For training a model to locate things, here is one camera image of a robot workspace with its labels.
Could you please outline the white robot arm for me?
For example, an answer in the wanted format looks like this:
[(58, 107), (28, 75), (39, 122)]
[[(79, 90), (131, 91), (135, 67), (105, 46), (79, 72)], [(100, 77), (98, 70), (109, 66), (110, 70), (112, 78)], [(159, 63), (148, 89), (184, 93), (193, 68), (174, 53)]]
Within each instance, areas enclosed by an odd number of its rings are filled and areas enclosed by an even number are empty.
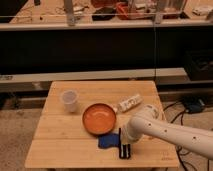
[(158, 120), (159, 111), (144, 105), (121, 128), (122, 144), (133, 144), (143, 135), (152, 136), (213, 160), (213, 131)]

